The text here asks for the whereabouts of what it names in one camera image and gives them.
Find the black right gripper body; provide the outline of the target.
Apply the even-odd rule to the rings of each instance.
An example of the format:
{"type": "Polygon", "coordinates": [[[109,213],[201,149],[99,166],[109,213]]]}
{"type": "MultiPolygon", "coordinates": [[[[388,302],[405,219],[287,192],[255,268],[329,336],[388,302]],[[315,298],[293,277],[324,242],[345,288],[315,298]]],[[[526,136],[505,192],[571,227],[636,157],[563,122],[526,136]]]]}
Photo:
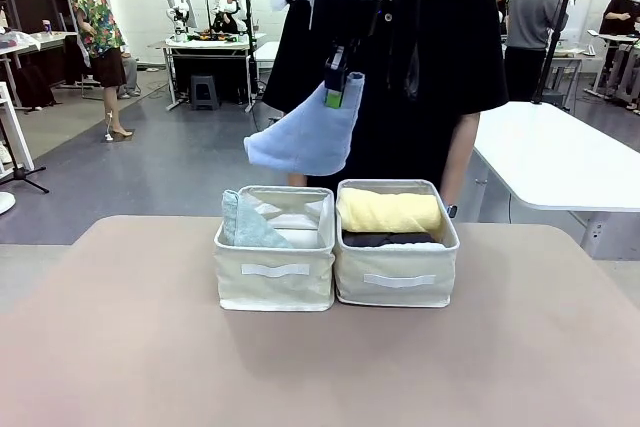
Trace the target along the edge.
{"type": "Polygon", "coordinates": [[[358,43],[370,36],[384,0],[330,0],[327,20],[338,46],[358,43]]]}

